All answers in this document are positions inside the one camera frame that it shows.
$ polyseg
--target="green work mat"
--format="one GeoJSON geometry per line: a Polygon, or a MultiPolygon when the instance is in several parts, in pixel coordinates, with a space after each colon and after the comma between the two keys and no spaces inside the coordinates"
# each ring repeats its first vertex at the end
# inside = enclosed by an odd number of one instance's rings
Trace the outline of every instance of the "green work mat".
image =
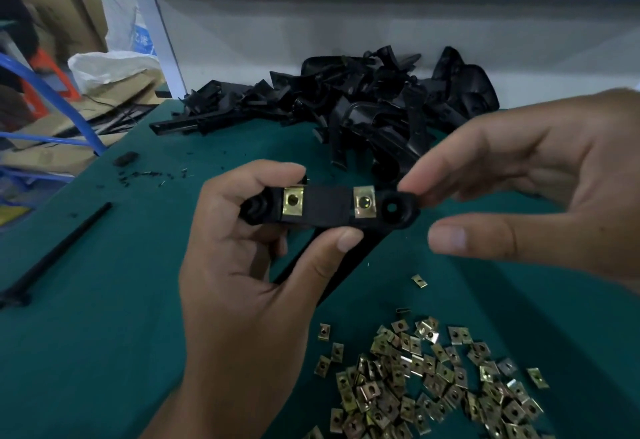
{"type": "MultiPolygon", "coordinates": [[[[31,306],[0,311],[0,437],[126,439],[146,426],[184,366],[177,275],[206,179],[267,158],[306,165],[313,184],[371,183],[369,163],[359,155],[349,154],[348,173],[332,168],[328,147],[317,143],[310,124],[252,121],[205,137],[158,137],[148,128],[180,109],[178,101],[162,104],[0,240],[5,287],[103,202],[114,204],[33,288],[31,306]],[[141,156],[126,174],[163,175],[130,178],[124,187],[112,161],[130,150],[141,156]]],[[[351,365],[379,325],[395,321],[395,309],[404,306],[414,316],[438,318],[441,332],[446,325],[468,326],[495,358],[539,367],[548,390],[536,391],[519,375],[545,410],[538,429],[559,439],[640,437],[638,298],[565,270],[432,254],[429,225],[468,211],[555,209],[516,193],[448,201],[391,234],[318,307],[300,379],[266,437],[297,439],[316,424],[328,437],[330,408],[339,406],[333,372],[342,368],[332,365],[326,379],[313,374],[331,346],[315,338],[320,322],[332,325],[332,341],[345,344],[344,363],[351,365]],[[417,273],[427,288],[410,280],[417,273]]],[[[290,255],[303,238],[292,237],[290,255]]],[[[274,273],[285,263],[276,263],[274,273]]],[[[479,431],[460,410],[431,425],[434,438],[479,431]]]]}

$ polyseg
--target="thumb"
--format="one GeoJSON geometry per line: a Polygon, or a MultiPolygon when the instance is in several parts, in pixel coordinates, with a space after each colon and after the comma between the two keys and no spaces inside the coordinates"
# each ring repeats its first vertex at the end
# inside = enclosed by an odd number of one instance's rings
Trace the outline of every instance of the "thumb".
{"type": "Polygon", "coordinates": [[[578,268],[584,265],[584,229],[569,214],[463,214],[429,229],[435,253],[517,260],[578,268]]]}
{"type": "Polygon", "coordinates": [[[308,311],[311,315],[342,258],[360,243],[363,236],[361,230],[343,226],[316,237],[283,284],[282,298],[288,301],[287,306],[308,311]]]}

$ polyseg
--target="workbench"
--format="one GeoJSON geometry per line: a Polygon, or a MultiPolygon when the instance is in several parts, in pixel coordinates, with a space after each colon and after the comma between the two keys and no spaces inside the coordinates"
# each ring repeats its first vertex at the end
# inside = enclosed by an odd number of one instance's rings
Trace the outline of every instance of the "workbench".
{"type": "MultiPolygon", "coordinates": [[[[204,137],[153,135],[148,122],[180,108],[172,100],[151,112],[0,240],[5,287],[103,202],[114,204],[33,288],[30,306],[0,311],[0,437],[129,439],[146,426],[180,382],[185,347],[177,276],[208,178],[267,158],[304,164],[314,184],[371,183],[367,161],[356,154],[349,154],[349,172],[332,168],[328,147],[317,143],[308,123],[282,128],[252,121],[204,137]],[[112,161],[127,151],[141,156],[126,175],[162,175],[129,177],[124,186],[112,161]]],[[[402,306],[416,317],[438,318],[444,335],[446,325],[468,326],[494,357],[510,356],[521,369],[539,367],[548,390],[537,391],[520,376],[546,412],[539,429],[555,429],[559,439],[640,436],[638,298],[561,269],[432,254],[429,225],[468,211],[556,209],[516,193],[446,201],[391,234],[318,307],[300,379],[268,439],[298,439],[316,424],[329,437],[330,408],[339,406],[333,373],[343,368],[332,365],[326,379],[314,375],[319,355],[331,350],[330,342],[316,339],[320,322],[332,325],[331,341],[345,344],[344,362],[352,365],[402,306]],[[428,286],[418,288],[414,274],[428,286]]],[[[289,256],[305,235],[291,238],[289,256]]],[[[285,263],[277,262],[273,274],[285,263]]],[[[268,352],[257,351],[256,366],[268,352]]],[[[434,439],[477,437],[460,410],[431,425],[434,439]]]]}

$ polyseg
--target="hand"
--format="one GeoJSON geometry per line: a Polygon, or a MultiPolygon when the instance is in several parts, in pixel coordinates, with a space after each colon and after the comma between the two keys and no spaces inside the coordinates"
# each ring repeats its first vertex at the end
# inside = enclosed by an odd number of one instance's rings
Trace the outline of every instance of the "hand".
{"type": "Polygon", "coordinates": [[[475,118],[423,156],[398,189],[425,206],[517,189],[551,215],[462,214],[434,223],[436,253],[559,265],[640,290],[640,93],[616,89],[475,118]]]}
{"type": "Polygon", "coordinates": [[[284,284],[264,279],[269,255],[286,253],[286,230],[238,220],[240,204],[304,174],[298,164],[259,160],[204,184],[180,270],[184,378],[143,437],[259,438],[283,407],[318,299],[363,237],[349,227],[327,230],[284,284]]]}

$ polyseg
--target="pile of black plastic parts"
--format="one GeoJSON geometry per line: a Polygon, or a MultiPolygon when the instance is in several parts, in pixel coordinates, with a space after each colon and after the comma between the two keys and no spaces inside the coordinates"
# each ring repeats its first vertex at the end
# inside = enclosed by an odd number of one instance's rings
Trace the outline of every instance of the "pile of black plastic parts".
{"type": "Polygon", "coordinates": [[[362,57],[311,57],[300,75],[271,72],[271,85],[212,80],[183,100],[184,111],[150,124],[159,136],[207,134],[252,119],[283,126],[315,122],[318,140],[330,146],[331,163],[346,169],[346,150],[373,153],[372,172],[396,182],[427,152],[435,137],[500,107],[484,70],[446,47],[431,78],[410,75],[421,55],[398,60],[391,47],[362,57]]]}

